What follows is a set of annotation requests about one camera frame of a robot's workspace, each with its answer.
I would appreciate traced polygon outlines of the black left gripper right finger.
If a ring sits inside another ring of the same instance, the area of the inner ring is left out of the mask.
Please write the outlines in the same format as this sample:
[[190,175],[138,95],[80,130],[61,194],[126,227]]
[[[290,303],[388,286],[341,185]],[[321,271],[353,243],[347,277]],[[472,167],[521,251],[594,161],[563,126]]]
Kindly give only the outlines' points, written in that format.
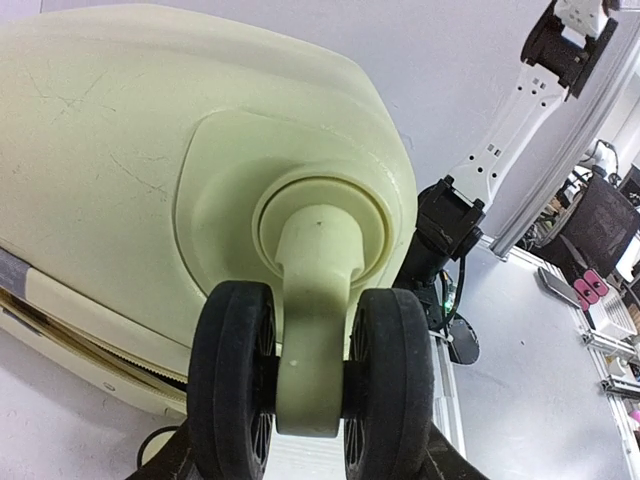
[[424,478],[428,480],[488,480],[431,424],[424,459]]

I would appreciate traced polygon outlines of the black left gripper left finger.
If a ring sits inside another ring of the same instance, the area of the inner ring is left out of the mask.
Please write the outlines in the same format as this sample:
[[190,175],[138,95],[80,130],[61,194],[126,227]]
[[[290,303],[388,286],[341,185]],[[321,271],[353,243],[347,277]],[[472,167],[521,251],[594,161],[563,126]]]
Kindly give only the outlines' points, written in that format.
[[126,480],[197,480],[196,467],[187,422],[184,422],[168,442],[146,464],[126,477]]

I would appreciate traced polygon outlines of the pale yellow hard-shell suitcase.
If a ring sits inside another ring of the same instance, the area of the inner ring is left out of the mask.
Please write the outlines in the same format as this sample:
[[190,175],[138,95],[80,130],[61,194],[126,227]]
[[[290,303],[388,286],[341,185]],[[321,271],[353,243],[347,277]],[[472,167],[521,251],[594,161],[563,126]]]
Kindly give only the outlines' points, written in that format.
[[130,4],[1,28],[1,326],[187,422],[200,479],[259,479],[274,433],[342,436],[412,479],[431,342],[394,286],[411,161],[339,54]]

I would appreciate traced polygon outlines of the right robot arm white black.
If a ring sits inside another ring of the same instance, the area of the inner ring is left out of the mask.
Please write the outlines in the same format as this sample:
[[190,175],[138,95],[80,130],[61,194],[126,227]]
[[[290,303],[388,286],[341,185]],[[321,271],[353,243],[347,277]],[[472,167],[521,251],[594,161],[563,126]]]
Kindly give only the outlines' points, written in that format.
[[478,146],[446,177],[456,194],[486,208],[549,116],[579,97],[617,29],[620,1],[552,1],[529,33],[505,105]]

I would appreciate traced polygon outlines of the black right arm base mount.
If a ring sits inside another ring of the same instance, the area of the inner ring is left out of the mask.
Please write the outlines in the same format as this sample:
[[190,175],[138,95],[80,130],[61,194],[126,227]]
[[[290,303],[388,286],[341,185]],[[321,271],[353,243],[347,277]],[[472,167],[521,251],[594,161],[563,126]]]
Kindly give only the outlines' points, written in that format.
[[450,360],[472,365],[480,356],[477,335],[459,313],[466,257],[482,237],[484,202],[469,201],[446,176],[418,195],[415,231],[394,286],[420,301],[430,331],[442,333]]

